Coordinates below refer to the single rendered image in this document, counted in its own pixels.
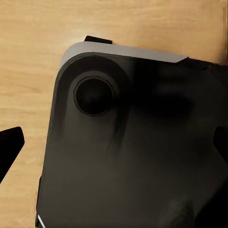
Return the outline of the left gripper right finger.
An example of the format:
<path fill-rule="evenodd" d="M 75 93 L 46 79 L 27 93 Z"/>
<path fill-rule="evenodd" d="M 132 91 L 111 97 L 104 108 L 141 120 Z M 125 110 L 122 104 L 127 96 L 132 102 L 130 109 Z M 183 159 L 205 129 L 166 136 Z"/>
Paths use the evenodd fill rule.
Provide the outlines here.
<path fill-rule="evenodd" d="M 228 164 L 228 128 L 217 126 L 213 144 Z"/>

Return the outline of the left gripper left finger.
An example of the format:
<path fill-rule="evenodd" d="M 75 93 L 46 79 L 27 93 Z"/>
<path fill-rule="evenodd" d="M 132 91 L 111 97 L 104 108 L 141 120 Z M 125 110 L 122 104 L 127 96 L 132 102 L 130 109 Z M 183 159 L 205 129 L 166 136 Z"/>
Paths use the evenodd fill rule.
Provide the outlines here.
<path fill-rule="evenodd" d="M 0 132 L 0 183 L 25 143 L 21 127 Z"/>

